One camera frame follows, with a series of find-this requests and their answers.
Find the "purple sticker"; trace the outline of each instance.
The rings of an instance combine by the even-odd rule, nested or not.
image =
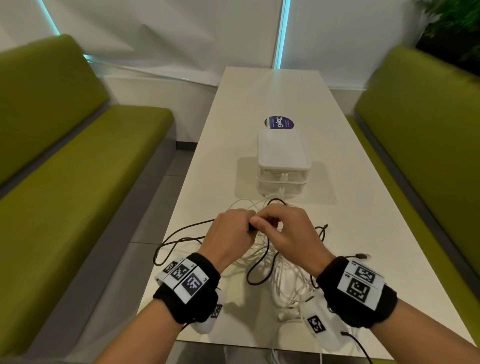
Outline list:
[[[293,121],[285,116],[270,116],[265,119],[265,126],[269,129],[292,129]]]

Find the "left hand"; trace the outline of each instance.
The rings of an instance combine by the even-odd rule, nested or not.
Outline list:
[[[248,222],[254,215],[253,210],[231,209],[219,214],[212,223],[198,253],[207,258],[220,274],[255,242],[257,232],[248,231]]]

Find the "forearm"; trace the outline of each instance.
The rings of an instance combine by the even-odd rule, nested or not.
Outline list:
[[[162,364],[181,327],[161,300],[153,300],[103,351],[95,364]]]
[[[371,330],[398,364],[480,363],[475,346],[402,300]]]

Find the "white plastic box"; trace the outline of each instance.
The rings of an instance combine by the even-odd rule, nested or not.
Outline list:
[[[312,164],[300,134],[266,129],[258,133],[257,191],[261,194],[300,194]]]

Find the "hand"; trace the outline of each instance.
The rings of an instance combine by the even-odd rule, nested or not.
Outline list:
[[[204,238],[198,253],[207,258],[221,274],[241,258],[255,242],[255,232],[248,231],[253,210],[232,209],[219,214]]]
[[[282,231],[277,230],[279,221],[283,222]],[[250,223],[265,234],[286,259],[315,278],[335,258],[301,208],[270,204],[252,217]]]

